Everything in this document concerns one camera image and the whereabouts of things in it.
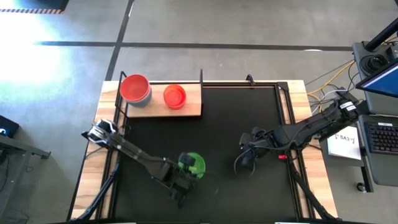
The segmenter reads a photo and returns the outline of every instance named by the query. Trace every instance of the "laptop screen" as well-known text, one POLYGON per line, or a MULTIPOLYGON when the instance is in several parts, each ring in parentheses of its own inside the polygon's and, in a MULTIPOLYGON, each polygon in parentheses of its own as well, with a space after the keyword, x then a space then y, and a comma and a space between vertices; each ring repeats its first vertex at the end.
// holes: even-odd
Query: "laptop screen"
POLYGON ((365 79, 357 85, 357 88, 398 97, 398 62, 373 77, 365 79))

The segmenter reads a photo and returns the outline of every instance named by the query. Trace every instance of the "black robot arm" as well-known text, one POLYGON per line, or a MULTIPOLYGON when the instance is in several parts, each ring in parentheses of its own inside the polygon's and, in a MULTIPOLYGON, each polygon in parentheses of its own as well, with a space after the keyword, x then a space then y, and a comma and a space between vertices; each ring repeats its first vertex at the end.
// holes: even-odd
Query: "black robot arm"
MULTIPOLYGON (((279 126, 271 131, 254 128, 251 134, 241 136, 240 145, 243 153, 240 155, 240 164, 254 170, 255 159, 269 152, 287 152, 288 150, 302 150, 316 134, 329 134, 328 128, 334 124, 348 124, 358 120, 355 105, 346 99, 336 100, 325 111, 309 117, 299 123, 279 126)), ((304 191, 314 208, 323 219, 335 219, 320 204, 309 187, 297 172, 293 159, 287 154, 289 169, 292 177, 304 191)))
MULTIPOLYGON (((178 159, 182 167, 168 158, 150 156, 133 143, 125 140, 119 133, 116 125, 108 120, 98 121, 89 131, 81 135, 101 147, 105 147, 109 150, 118 150, 142 164, 154 180, 169 189, 170 198, 177 201, 177 206, 179 208, 183 205, 183 201, 188 192, 195 185, 197 176, 188 170, 190 166, 194 165, 195 159, 186 153, 182 153, 178 159)), ((109 186, 114 181, 116 172, 118 171, 118 165, 117 162, 114 171, 102 186, 93 203, 86 209, 82 216, 77 218, 77 220, 87 220, 92 216, 99 201, 103 198, 109 186)))

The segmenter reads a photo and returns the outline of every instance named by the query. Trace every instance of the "red bowl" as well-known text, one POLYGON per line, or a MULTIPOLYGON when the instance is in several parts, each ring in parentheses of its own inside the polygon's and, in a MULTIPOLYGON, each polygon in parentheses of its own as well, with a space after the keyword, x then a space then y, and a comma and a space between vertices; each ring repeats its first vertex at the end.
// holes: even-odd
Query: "red bowl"
POLYGON ((120 94, 126 101, 140 101, 148 95, 149 90, 148 79, 140 74, 128 76, 120 86, 120 94))
POLYGON ((166 105, 171 109, 180 109, 184 106, 187 95, 180 85, 171 84, 163 92, 166 105))

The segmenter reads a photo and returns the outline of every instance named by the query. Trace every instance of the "wooden shelf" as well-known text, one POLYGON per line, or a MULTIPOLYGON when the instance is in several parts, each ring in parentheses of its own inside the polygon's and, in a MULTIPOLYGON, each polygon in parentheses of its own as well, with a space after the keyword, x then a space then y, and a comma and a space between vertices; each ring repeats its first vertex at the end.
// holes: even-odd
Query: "wooden shelf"
POLYGON ((200 116, 201 115, 201 86, 200 84, 179 84, 187 94, 185 105, 179 110, 167 107, 163 99, 163 92, 169 84, 152 84, 152 99, 144 108, 129 105, 127 117, 165 117, 165 116, 200 116))

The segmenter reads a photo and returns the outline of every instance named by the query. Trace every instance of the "white paper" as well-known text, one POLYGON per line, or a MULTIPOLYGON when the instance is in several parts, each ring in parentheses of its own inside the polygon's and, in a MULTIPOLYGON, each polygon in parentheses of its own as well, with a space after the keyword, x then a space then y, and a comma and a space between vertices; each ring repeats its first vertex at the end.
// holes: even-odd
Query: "white paper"
POLYGON ((348 107, 347 107, 347 110, 348 110, 348 111, 352 111, 352 110, 355 110, 355 109, 356 109, 356 107, 355 107, 354 105, 348 106, 348 107))
POLYGON ((329 155, 361 160, 358 132, 348 126, 328 138, 329 155))
POLYGON ((353 102, 349 101, 349 102, 347 102, 347 103, 343 103, 342 105, 340 105, 340 108, 341 108, 341 109, 344 109, 344 108, 346 108, 347 106, 351 106, 351 105, 353 105, 353 102))

